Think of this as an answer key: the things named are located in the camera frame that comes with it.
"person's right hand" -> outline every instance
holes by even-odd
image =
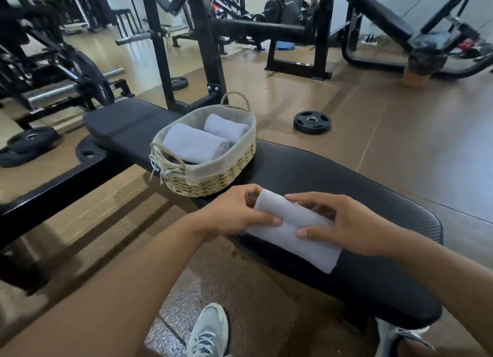
[[[362,255],[388,256],[396,239],[407,231],[349,196],[308,192],[285,197],[294,203],[315,203],[318,208],[324,205],[335,211],[334,226],[304,227],[297,233],[300,239],[330,242]]]

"white sneaker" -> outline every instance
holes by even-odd
[[[224,357],[228,334],[228,318],[223,307],[216,303],[207,305],[188,339],[187,357]]]
[[[418,330],[406,330],[376,317],[375,320],[377,321],[378,334],[380,336],[380,342],[375,357],[391,357],[395,342],[402,338],[418,341],[433,349],[433,347],[421,337],[421,335],[428,331],[429,326]]]

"basket handle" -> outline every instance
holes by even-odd
[[[174,154],[170,149],[168,149],[167,147],[165,147],[162,144],[155,143],[155,142],[152,142],[151,143],[151,150],[153,149],[153,147],[158,147],[164,153],[166,153],[167,155],[170,155],[171,157],[173,157],[174,159],[176,159],[178,161],[178,163],[173,163],[171,161],[168,161],[166,158],[164,158],[163,155],[160,155],[161,161],[166,162],[173,169],[185,170],[185,167],[186,167],[185,162],[183,162],[182,159],[180,157],[178,157],[176,154]]]
[[[225,100],[225,99],[226,99],[226,97],[228,97],[228,95],[230,95],[230,94],[237,94],[237,95],[239,95],[239,96],[243,97],[243,99],[245,100],[245,102],[246,102],[246,104],[247,104],[247,106],[246,106],[247,108],[245,109],[245,108],[240,108],[240,107],[238,107],[238,106],[223,105],[223,104],[224,104],[224,100]],[[250,109],[250,103],[249,103],[249,101],[248,101],[248,98],[247,98],[247,97],[246,97],[243,93],[240,93],[240,92],[228,92],[228,93],[225,93],[225,94],[224,94],[224,96],[221,98],[221,105],[223,105],[223,106],[225,106],[225,107],[227,107],[227,108],[233,108],[233,109],[246,110],[246,111],[248,111],[248,112],[250,112],[250,111],[251,111],[251,109]]]

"fingernail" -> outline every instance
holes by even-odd
[[[296,231],[296,236],[298,236],[300,239],[306,239],[307,235],[307,230],[304,228],[300,228],[298,231]]]
[[[274,220],[272,221],[272,225],[275,227],[282,226],[282,219],[279,217],[274,217]]]

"rolled white towel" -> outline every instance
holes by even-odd
[[[224,137],[232,145],[239,142],[239,140],[245,135],[249,127],[243,123],[236,123],[223,117],[219,117],[217,114],[211,114],[207,117],[206,124],[204,124],[204,131]]]
[[[183,123],[177,123],[169,129],[163,145],[183,161],[191,163],[210,162],[229,149],[228,140]]]
[[[265,189],[257,198],[255,209],[281,218],[282,225],[252,226],[246,229],[249,234],[296,254],[324,273],[330,273],[334,269],[342,251],[340,247],[328,242],[314,242],[296,237],[296,231],[302,227],[332,226],[334,222]]]

